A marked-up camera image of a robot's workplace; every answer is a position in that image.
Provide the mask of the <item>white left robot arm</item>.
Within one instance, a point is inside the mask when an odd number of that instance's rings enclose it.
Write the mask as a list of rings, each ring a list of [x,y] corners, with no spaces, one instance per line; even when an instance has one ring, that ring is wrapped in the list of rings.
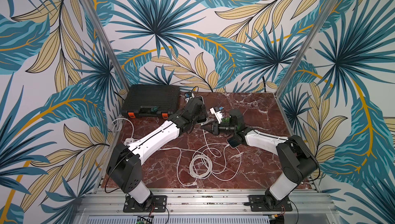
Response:
[[[127,194],[132,204],[147,211],[153,205],[153,193],[143,183],[144,162],[165,144],[193,130],[207,120],[207,111],[201,96],[189,98],[185,107],[170,115],[157,129],[129,145],[115,146],[107,167],[107,175]]]

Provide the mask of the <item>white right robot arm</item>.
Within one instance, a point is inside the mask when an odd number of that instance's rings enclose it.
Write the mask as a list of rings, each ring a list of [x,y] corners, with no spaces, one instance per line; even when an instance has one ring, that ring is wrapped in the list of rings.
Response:
[[[319,169],[319,163],[303,139],[297,135],[291,137],[275,136],[259,132],[248,126],[239,110],[226,114],[222,107],[210,109],[216,119],[203,125],[203,130],[212,135],[228,135],[227,143],[233,149],[240,145],[255,147],[276,155],[282,169],[277,180],[263,195],[249,195],[245,206],[253,212],[292,211],[290,193],[306,178]]]

